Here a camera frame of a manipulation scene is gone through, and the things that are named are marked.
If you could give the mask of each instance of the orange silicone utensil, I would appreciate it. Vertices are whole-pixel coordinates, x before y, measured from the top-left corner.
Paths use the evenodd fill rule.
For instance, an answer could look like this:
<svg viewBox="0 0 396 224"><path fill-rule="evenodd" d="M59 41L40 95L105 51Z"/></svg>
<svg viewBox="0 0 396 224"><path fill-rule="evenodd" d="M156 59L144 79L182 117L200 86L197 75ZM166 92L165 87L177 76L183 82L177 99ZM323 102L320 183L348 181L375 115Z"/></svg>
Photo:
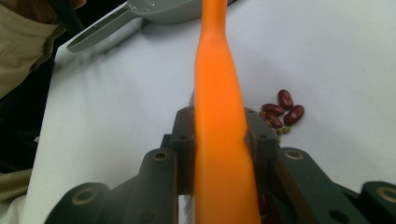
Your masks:
<svg viewBox="0 0 396 224"><path fill-rule="evenodd" d="M195 61L194 221L259 224L253 161L233 58L225 34L227 0L204 0Z"/></svg>

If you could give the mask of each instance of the dark floor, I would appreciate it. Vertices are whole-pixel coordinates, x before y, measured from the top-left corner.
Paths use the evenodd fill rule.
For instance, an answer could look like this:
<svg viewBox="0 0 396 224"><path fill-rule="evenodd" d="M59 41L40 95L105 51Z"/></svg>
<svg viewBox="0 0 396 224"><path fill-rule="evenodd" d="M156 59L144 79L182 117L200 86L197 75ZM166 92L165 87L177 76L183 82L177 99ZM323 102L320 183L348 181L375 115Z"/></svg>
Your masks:
<svg viewBox="0 0 396 224"><path fill-rule="evenodd" d="M88 27L124 2L87 0L76 12ZM58 37L51 58L0 100L0 174L33 167L37 148L34 140L41 130L56 49L71 37L68 33Z"/></svg>

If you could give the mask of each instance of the gray scoop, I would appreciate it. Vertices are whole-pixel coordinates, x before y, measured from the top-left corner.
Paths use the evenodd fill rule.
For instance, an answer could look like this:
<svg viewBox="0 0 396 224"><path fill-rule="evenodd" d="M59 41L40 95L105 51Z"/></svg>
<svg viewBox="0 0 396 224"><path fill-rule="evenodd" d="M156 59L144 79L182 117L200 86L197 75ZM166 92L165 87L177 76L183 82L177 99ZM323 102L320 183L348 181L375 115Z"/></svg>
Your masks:
<svg viewBox="0 0 396 224"><path fill-rule="evenodd" d="M198 19L201 13L202 0L128 0L122 8L81 33L67 48L79 52L94 46L135 18L171 25Z"/></svg>

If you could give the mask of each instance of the person's arm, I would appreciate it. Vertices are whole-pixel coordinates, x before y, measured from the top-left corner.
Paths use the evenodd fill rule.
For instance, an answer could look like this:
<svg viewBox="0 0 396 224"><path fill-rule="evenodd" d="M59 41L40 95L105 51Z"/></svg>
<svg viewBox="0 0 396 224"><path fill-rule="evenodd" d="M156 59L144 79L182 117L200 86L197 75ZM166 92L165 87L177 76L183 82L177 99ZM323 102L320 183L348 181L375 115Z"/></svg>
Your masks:
<svg viewBox="0 0 396 224"><path fill-rule="evenodd" d="M74 8L85 0L70 1ZM47 0L0 0L0 98L21 84L52 53L64 32Z"/></svg>

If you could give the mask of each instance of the table surface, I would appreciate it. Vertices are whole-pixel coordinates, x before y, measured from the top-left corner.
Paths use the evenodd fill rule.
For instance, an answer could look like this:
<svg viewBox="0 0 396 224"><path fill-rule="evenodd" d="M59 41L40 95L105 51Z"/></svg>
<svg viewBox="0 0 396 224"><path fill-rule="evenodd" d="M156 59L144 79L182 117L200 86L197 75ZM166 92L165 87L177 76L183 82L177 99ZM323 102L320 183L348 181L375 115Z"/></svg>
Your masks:
<svg viewBox="0 0 396 224"><path fill-rule="evenodd" d="M396 2L239 0L227 36L244 104L286 89L305 107L282 147L334 182L396 184ZM131 21L80 53L60 47L22 223L43 223L71 188L116 187L189 105L200 20Z"/></svg>

